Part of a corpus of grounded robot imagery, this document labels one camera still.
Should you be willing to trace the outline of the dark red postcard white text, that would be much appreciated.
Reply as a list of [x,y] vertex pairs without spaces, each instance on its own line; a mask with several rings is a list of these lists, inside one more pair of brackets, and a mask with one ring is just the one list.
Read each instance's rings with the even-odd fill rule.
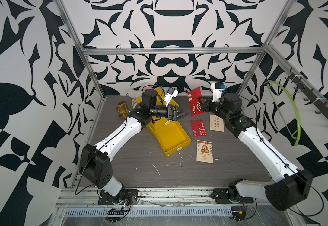
[[194,117],[196,115],[203,114],[201,110],[201,104],[198,101],[198,97],[202,97],[202,90],[200,87],[197,87],[187,94],[189,107],[190,107],[190,115]]

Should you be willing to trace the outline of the beige postcard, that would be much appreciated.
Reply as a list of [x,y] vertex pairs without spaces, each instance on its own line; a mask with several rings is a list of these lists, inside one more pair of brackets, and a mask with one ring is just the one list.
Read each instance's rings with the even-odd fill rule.
[[210,130],[224,132],[224,120],[216,115],[210,115]]

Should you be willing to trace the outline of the yellow bottom drawer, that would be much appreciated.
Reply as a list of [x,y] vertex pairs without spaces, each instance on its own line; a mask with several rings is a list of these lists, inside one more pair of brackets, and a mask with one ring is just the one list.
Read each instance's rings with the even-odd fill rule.
[[191,139],[178,121],[161,118],[150,123],[147,129],[157,140],[166,157],[182,150],[191,143]]

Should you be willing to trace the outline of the cream postcard red emblem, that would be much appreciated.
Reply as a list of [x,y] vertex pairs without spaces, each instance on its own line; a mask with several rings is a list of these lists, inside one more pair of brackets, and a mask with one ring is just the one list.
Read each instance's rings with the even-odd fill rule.
[[213,164],[212,142],[200,141],[196,143],[196,160],[203,163]]

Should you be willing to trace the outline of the yellow plastic drawer cabinet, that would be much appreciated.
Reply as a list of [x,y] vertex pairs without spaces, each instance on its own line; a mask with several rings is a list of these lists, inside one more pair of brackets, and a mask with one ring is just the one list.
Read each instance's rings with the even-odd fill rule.
[[142,93],[141,102],[134,108],[132,117],[137,119],[143,127],[154,121],[152,108],[157,105],[158,97],[159,95],[155,89],[147,89]]

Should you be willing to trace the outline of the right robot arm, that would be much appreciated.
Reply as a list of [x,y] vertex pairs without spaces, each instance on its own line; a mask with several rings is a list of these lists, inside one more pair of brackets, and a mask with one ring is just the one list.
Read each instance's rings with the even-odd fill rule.
[[285,211],[308,198],[312,173],[298,169],[270,144],[253,120],[242,113],[239,95],[226,93],[216,100],[198,97],[198,101],[203,112],[212,113],[224,120],[228,131],[254,153],[271,178],[270,182],[246,179],[231,182],[228,188],[230,200],[236,202],[245,197],[262,199],[277,210]]

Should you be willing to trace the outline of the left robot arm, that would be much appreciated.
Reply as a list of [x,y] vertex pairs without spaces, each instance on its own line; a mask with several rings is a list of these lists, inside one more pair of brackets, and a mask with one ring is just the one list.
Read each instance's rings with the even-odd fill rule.
[[113,175],[112,160],[118,151],[136,134],[140,133],[154,118],[166,118],[177,121],[185,117],[186,112],[172,105],[170,101],[178,95],[173,88],[165,88],[165,96],[160,97],[155,89],[147,89],[142,101],[129,112],[124,122],[109,136],[95,145],[87,144],[81,154],[79,174],[92,185],[104,190],[116,203],[124,201],[125,187]]

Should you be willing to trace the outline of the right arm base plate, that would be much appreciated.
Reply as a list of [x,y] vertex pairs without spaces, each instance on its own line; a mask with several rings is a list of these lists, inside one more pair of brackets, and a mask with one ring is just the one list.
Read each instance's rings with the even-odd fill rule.
[[254,199],[250,197],[242,197],[232,188],[214,188],[211,198],[217,204],[238,204],[238,203],[254,203]]

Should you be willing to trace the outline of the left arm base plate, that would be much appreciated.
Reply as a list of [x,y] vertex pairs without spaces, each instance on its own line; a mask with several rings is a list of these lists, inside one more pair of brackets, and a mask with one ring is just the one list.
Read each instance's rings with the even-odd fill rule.
[[100,191],[98,205],[108,206],[108,205],[120,205],[129,204],[136,202],[138,199],[137,189],[125,189],[121,190],[117,196],[112,196],[103,189]]

